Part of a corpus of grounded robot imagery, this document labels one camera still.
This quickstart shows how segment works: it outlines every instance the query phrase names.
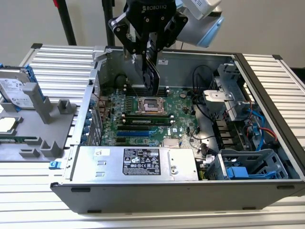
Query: hard drive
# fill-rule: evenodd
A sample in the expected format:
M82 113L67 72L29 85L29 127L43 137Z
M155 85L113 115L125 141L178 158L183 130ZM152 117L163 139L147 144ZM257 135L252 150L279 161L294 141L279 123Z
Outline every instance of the hard drive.
M12 67L0 64L0 93L7 103L20 109L34 109L33 103L22 89L26 83L37 83L31 67Z

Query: white wall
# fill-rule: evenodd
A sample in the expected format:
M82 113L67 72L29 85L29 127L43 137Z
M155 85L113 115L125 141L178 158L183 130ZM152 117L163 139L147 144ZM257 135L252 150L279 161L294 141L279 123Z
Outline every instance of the white wall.
M77 44L106 45L101 0L66 1ZM115 1L118 16L125 0ZM208 50L280 54L290 66L305 66L305 0L223 0L222 8L225 22ZM4 64L19 64L34 42L67 44L52 0L0 0L0 21Z

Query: cpu socket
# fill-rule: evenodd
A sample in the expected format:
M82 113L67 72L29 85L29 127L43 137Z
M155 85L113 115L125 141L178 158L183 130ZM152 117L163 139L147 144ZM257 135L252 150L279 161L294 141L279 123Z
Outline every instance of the cpu socket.
M138 113L166 114L164 111L164 100L162 98L144 97L138 99Z

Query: robotiq logo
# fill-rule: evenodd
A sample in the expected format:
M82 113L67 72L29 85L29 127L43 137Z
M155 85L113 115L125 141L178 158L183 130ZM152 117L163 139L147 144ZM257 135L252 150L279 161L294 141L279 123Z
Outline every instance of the robotiq logo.
M148 10L164 10L166 9L167 5L158 5L158 6L143 6L142 13Z

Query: green circuit board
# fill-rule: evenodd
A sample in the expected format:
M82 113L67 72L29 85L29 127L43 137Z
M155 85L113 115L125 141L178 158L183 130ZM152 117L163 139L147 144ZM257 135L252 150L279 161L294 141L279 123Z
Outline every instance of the green circuit board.
M102 131L102 146L163 146L163 140L178 139L180 142L180 148L191 148L190 136L187 134L187 127L192 131L197 127L196 115L191 114L192 100L190 96L186 98L180 97L180 95L187 95L187 91L182 88L173 88L168 93L167 97L160 97L163 101L164 116L173 115L173 123L170 126L149 126L149 130L152 132L151 137L122 137L117 136L118 126L124 125L122 122L122 114L127 111L129 114L135 114L138 109L138 101L141 97L126 96L121 91L116 90L109 95L111 100L107 104L106 110L114 109L114 112L108 114L103 118L103 131ZM191 143L193 146L198 146L199 142L194 140Z

